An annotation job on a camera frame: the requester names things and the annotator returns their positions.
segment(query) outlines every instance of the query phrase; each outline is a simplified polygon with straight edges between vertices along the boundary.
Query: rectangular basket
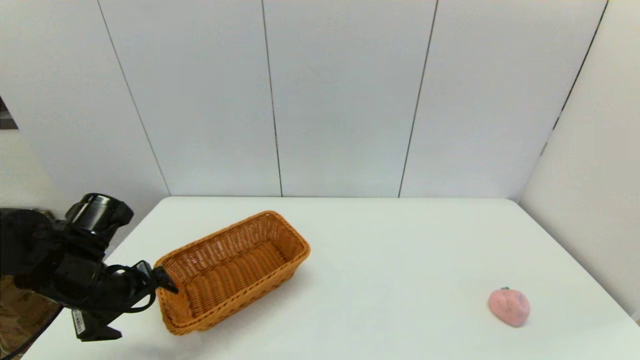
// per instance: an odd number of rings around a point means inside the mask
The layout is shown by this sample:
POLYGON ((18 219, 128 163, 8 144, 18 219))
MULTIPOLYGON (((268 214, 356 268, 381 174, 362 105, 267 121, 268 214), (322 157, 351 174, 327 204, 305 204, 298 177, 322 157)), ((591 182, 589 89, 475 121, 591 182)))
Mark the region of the rectangular basket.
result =
POLYGON ((309 244, 284 218, 264 211, 163 256, 156 262, 179 293, 158 289, 166 328, 205 331, 289 280, 309 244))

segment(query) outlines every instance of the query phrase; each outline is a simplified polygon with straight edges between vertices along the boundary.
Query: pink strawberry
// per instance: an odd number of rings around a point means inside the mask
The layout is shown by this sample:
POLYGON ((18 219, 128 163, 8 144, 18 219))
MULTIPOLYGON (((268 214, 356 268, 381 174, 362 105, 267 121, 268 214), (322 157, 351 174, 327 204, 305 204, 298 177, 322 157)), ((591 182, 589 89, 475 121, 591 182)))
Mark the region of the pink strawberry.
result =
POLYGON ((527 297, 518 290, 509 288, 502 288, 491 293, 489 308, 500 320, 513 327, 523 326, 531 312, 527 297))

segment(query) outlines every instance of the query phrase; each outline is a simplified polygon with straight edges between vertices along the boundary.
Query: white table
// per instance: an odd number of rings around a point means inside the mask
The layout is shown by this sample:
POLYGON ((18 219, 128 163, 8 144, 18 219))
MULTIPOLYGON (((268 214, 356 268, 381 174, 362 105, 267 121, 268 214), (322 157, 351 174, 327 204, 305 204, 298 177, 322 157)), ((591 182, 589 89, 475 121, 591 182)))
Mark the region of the white table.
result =
POLYGON ((153 263, 265 209, 312 251, 263 299, 186 336, 164 328, 156 303, 112 323, 122 339, 89 343, 65 310, 24 359, 640 358, 640 328, 508 200, 171 197, 108 263, 153 263), (503 286, 531 302, 522 328, 486 305, 503 286))

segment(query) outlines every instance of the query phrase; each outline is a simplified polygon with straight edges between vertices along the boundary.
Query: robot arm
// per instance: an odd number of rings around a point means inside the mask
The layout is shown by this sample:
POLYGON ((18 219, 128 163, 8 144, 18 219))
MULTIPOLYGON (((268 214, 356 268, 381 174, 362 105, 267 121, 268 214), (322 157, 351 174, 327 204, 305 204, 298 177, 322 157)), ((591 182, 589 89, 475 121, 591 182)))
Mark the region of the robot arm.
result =
POLYGON ((90 193, 73 205, 65 222, 54 223, 33 210, 0 209, 0 274, 72 309, 82 341, 113 340, 108 327, 122 313, 147 309, 156 289, 178 292, 171 277, 146 261, 132 267, 105 265, 104 251, 133 211, 122 201, 90 193), (146 296, 149 302, 132 308, 146 296))

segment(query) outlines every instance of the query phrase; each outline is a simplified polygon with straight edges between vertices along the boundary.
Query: white backdrop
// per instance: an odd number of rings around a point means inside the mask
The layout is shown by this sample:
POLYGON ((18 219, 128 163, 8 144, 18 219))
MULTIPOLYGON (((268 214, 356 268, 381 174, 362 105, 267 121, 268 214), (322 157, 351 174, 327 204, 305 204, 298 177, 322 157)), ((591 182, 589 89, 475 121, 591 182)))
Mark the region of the white backdrop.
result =
POLYGON ((610 1, 527 210, 640 320, 640 2, 610 1))
POLYGON ((56 184, 140 214, 169 194, 515 199, 604 3, 7 0, 0 91, 56 184))

